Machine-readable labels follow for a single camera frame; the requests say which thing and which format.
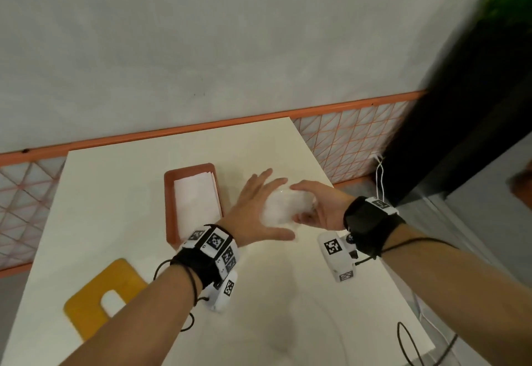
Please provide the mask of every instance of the table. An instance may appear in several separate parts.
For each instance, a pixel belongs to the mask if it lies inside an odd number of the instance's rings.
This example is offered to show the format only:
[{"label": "table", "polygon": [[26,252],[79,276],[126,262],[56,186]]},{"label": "table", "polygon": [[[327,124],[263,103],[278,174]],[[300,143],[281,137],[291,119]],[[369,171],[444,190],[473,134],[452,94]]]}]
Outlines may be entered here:
[{"label": "table", "polygon": [[[222,204],[236,202],[252,173],[272,167],[289,183],[327,184],[289,118],[70,152],[31,269],[3,365],[57,365],[81,344],[63,305],[113,260],[149,281],[174,251],[165,241],[163,175],[212,162]],[[229,308],[202,303],[165,365],[403,365],[396,323],[423,355],[434,348],[382,263],[336,283],[316,243],[319,229],[294,226],[295,242],[242,250]],[[415,353],[408,337],[405,347]]]}]

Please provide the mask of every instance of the brown box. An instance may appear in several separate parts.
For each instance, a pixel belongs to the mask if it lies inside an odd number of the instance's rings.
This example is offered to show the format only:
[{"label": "brown box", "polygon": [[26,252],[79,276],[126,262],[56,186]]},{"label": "brown box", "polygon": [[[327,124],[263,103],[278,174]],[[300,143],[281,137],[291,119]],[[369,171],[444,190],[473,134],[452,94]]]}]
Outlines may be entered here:
[{"label": "brown box", "polygon": [[214,175],[214,181],[216,182],[216,190],[218,193],[218,202],[220,203],[220,211],[223,216],[223,208],[220,201],[220,188],[218,186],[218,179],[216,178],[216,169],[212,163],[203,163],[197,164],[196,166],[169,170],[164,174],[164,206],[166,211],[167,242],[176,250],[181,245],[181,239],[179,238],[179,230],[177,228],[176,195],[173,188],[173,182],[207,172]]}]

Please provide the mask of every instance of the black cable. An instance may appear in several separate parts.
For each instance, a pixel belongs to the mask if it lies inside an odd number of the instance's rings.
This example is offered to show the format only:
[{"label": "black cable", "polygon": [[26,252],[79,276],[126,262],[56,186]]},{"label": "black cable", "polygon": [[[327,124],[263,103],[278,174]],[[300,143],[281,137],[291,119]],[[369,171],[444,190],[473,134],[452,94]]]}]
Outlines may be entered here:
[{"label": "black cable", "polygon": [[[445,241],[440,240],[440,239],[436,239],[434,237],[416,237],[416,238],[401,242],[399,244],[396,244],[395,246],[392,246],[392,247],[389,247],[387,249],[384,249],[384,250],[381,251],[381,254],[384,254],[384,253],[386,253],[388,251],[391,251],[393,249],[398,249],[399,247],[403,247],[403,246],[406,246],[406,245],[409,245],[409,244],[412,244],[412,243],[423,242],[423,241],[425,241],[425,242],[443,243],[443,244],[446,244],[446,245],[448,245],[448,246],[450,246],[450,247],[452,247],[454,249],[458,249],[456,246],[452,245],[451,243],[445,242]],[[355,265],[357,266],[357,265],[360,265],[360,264],[362,264],[362,263],[364,263],[366,261],[374,260],[376,258],[377,258],[376,256],[368,257],[368,258],[366,258],[366,259],[364,259],[362,261],[355,262]],[[418,355],[418,359],[421,362],[421,366],[425,366],[424,363],[423,363],[423,360],[421,359],[421,355],[419,354],[418,347],[416,346],[416,343],[414,342],[414,339],[412,338],[412,335],[410,335],[410,331],[404,326],[404,324],[402,322],[399,321],[397,323],[397,340],[399,341],[399,346],[401,347],[401,350],[403,351],[404,358],[406,359],[406,361],[408,362],[408,364],[410,366],[415,366],[412,363],[412,361],[408,358],[408,355],[406,354],[406,351],[404,350],[403,342],[401,341],[401,334],[400,334],[401,326],[404,328],[404,330],[408,334],[408,336],[410,338],[410,341],[412,342],[412,345],[414,346],[414,349],[416,350],[416,354]],[[453,345],[454,345],[454,343],[456,342],[457,339],[458,339],[458,334],[455,334],[453,339],[451,339],[451,342],[449,343],[447,348],[443,351],[442,356],[439,357],[439,359],[436,361],[434,366],[440,366],[442,364],[443,360],[449,354],[449,352],[453,348]]]},{"label": "black cable", "polygon": [[[170,262],[170,261],[171,260],[166,260],[166,261],[163,261],[163,262],[161,262],[159,264],[159,266],[155,270],[155,275],[153,276],[153,280],[155,280],[157,278],[157,274],[159,272],[159,269],[161,269],[161,267],[163,265],[165,265],[167,262]],[[197,290],[197,287],[196,287],[196,281],[194,280],[194,277],[192,276],[192,273],[190,272],[190,269],[187,266],[185,266],[185,265],[183,265],[183,264],[181,264],[179,262],[176,262],[176,264],[177,265],[181,265],[185,269],[185,271],[187,272],[187,275],[188,275],[188,277],[190,279],[190,283],[192,283],[192,289],[194,290],[194,306],[196,306],[196,304],[198,303],[198,300],[206,300],[206,301],[208,301],[209,300],[208,297],[200,297],[200,298],[198,298],[198,290]],[[192,319],[192,322],[190,323],[190,325],[187,328],[183,328],[181,330],[182,333],[185,332],[185,331],[188,331],[189,329],[191,329],[192,326],[194,325],[194,322],[196,321],[195,318],[194,318],[194,315],[192,313],[189,313],[188,315]]]}]

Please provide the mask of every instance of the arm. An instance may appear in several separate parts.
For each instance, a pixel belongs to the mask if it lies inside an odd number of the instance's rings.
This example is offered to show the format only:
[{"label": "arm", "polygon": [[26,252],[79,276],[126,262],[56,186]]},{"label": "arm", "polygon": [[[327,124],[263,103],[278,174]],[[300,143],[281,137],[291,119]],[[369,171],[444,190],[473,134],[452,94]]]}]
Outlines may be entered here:
[{"label": "arm", "polygon": [[[294,221],[342,230],[343,216],[355,199],[316,181],[291,188],[313,193],[312,213]],[[398,226],[384,249],[424,236]],[[532,292],[475,255],[445,244],[419,242],[391,250],[382,259],[458,335],[492,365],[530,364],[532,359]]]},{"label": "arm", "polygon": [[[228,215],[217,223],[239,247],[262,240],[293,240],[294,232],[265,227],[259,221],[266,198],[287,179],[264,184],[272,170],[252,175]],[[190,270],[197,292],[202,282]],[[63,363],[80,365],[159,365],[176,340],[194,305],[194,291],[182,266],[170,266]]]}]

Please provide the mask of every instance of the gray wall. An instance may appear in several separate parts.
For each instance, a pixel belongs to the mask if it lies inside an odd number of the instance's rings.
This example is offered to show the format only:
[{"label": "gray wall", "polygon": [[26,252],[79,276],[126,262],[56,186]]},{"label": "gray wall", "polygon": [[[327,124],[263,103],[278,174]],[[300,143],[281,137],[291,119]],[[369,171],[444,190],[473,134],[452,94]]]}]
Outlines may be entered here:
[{"label": "gray wall", "polygon": [[0,278],[0,361],[19,309],[29,272]]},{"label": "gray wall", "polygon": [[532,211],[507,180],[532,159],[532,133],[447,197],[447,204],[515,275],[532,287]]},{"label": "gray wall", "polygon": [[410,92],[475,0],[0,0],[0,152]]}]

